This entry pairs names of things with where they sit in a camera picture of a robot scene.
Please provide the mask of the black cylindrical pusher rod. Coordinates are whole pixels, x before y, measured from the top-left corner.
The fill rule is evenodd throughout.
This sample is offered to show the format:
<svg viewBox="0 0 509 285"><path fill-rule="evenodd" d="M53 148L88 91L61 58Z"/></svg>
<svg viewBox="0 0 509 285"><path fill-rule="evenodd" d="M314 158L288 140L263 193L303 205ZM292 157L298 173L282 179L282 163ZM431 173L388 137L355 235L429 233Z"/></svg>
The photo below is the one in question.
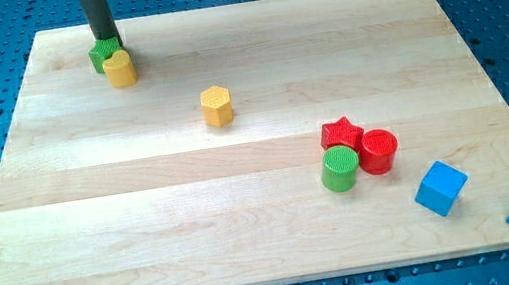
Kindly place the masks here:
<svg viewBox="0 0 509 285"><path fill-rule="evenodd" d="M122 43L107 0L79 0L79 3L95 39L115 38Z"/></svg>

